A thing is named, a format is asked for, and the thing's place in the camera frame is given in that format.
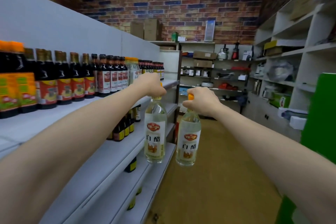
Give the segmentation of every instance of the brown floor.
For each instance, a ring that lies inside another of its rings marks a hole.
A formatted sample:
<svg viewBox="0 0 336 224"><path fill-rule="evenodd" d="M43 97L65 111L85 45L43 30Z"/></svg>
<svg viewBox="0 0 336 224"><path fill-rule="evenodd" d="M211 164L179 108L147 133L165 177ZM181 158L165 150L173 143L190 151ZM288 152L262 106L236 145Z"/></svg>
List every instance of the brown floor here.
<svg viewBox="0 0 336 224"><path fill-rule="evenodd" d="M219 122L202 120L195 165L180 167L173 156L146 224L273 224L280 202L233 136Z"/></svg>

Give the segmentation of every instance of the clear glass bottle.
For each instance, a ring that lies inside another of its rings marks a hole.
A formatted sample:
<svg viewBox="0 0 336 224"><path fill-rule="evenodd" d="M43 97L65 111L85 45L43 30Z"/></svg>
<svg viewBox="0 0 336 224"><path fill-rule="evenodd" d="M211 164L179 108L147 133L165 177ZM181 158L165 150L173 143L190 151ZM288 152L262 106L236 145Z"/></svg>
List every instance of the clear glass bottle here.
<svg viewBox="0 0 336 224"><path fill-rule="evenodd" d="M189 94L188 100L193 99L194 95ZM195 111L188 109L181 118L178 127L176 162L180 166L192 166L195 164L200 135L200 118Z"/></svg>
<svg viewBox="0 0 336 224"><path fill-rule="evenodd" d="M161 97L152 97L145 112L145 156L149 163L161 163L165 156L166 126L167 111Z"/></svg>

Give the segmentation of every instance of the forearm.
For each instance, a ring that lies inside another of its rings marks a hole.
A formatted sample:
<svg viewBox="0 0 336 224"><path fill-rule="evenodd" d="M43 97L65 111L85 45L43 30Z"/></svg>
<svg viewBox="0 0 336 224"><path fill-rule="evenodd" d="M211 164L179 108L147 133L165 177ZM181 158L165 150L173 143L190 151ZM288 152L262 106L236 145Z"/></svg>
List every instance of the forearm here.
<svg viewBox="0 0 336 224"><path fill-rule="evenodd" d="M2 223L37 223L79 167L145 95L137 85L82 107L44 129L0 162ZM24 222L16 209L22 209Z"/></svg>
<svg viewBox="0 0 336 224"><path fill-rule="evenodd" d="M336 166L332 162L225 106L214 110L214 118L310 220L335 220L329 218L336 217Z"/></svg>

